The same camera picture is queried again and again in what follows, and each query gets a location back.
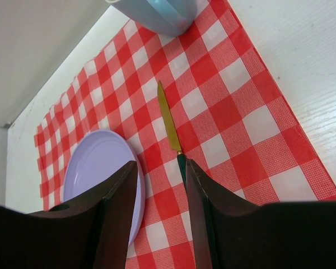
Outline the gold knife green handle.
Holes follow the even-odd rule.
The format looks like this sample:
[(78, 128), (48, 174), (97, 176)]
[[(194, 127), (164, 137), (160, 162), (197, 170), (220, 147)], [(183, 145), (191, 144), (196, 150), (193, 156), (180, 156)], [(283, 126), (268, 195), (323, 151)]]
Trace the gold knife green handle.
[(170, 147), (177, 153), (190, 215), (190, 226), (197, 268), (220, 268), (213, 230), (211, 205), (199, 179), (197, 164), (187, 159), (180, 145), (174, 121), (162, 83), (157, 85), (157, 97)]

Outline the red white checkered cloth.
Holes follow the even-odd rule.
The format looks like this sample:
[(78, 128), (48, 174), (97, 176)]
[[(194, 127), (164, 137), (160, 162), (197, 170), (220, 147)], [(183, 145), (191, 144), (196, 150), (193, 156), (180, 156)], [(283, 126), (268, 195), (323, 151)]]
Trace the red white checkered cloth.
[(258, 205), (336, 200), (336, 186), (226, 1), (199, 1), (178, 38), (128, 21), (74, 78), (34, 137), (40, 195), (63, 201), (80, 140), (110, 129), (135, 150), (146, 185), (141, 228), (126, 268), (194, 268), (189, 209), (157, 100), (162, 83), (186, 156)]

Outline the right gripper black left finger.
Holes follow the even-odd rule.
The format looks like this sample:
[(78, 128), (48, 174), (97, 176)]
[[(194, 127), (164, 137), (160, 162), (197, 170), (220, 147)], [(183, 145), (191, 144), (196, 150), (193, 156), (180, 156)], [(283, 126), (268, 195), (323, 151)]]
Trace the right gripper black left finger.
[(0, 206), (0, 268), (124, 268), (137, 179), (137, 163), (129, 161), (50, 210)]

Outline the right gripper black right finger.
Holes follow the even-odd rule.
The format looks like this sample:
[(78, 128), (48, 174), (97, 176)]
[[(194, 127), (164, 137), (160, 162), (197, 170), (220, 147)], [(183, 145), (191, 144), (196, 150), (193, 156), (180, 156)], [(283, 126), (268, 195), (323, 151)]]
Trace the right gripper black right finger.
[(255, 205), (186, 162), (197, 268), (336, 268), (336, 201)]

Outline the lilac plastic plate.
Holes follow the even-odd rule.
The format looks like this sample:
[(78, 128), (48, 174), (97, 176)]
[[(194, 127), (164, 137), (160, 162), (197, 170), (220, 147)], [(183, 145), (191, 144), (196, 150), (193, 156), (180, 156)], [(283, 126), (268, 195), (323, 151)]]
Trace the lilac plastic plate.
[(63, 201), (66, 202), (108, 179), (131, 160), (137, 162), (138, 179), (128, 245), (132, 245), (141, 227), (146, 191), (137, 155), (123, 137), (106, 129), (86, 135), (69, 160), (63, 185)]

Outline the light blue mug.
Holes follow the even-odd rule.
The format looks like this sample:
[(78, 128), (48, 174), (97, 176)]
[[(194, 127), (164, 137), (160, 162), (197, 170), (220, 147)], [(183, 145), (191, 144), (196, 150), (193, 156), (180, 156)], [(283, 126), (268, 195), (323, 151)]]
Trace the light blue mug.
[(197, 15), (195, 0), (114, 0), (108, 4), (154, 33), (182, 35)]

